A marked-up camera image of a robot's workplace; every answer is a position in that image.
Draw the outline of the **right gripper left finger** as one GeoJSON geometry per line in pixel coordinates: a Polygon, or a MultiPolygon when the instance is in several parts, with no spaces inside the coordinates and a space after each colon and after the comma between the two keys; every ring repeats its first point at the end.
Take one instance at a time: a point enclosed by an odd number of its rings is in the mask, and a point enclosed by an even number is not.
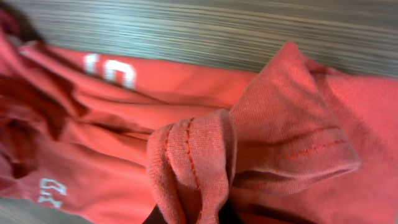
{"type": "Polygon", "coordinates": [[[142,224],[167,224],[167,222],[160,208],[156,205],[142,224]]]}

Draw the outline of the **red soccer t-shirt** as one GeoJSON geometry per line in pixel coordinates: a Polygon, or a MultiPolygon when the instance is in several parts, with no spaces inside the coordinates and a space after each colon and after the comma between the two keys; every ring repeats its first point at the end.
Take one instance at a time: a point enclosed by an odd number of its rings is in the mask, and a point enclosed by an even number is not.
{"type": "Polygon", "coordinates": [[[93,223],[394,223],[397,80],[286,43],[259,73],[22,43],[1,13],[1,196],[93,223]]]}

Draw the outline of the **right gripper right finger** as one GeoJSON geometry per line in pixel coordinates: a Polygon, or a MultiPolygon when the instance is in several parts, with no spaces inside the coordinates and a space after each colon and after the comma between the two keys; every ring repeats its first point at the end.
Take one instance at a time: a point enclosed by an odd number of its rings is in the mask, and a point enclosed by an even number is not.
{"type": "Polygon", "coordinates": [[[219,210],[218,220],[219,224],[244,224],[229,200],[219,210]]]}

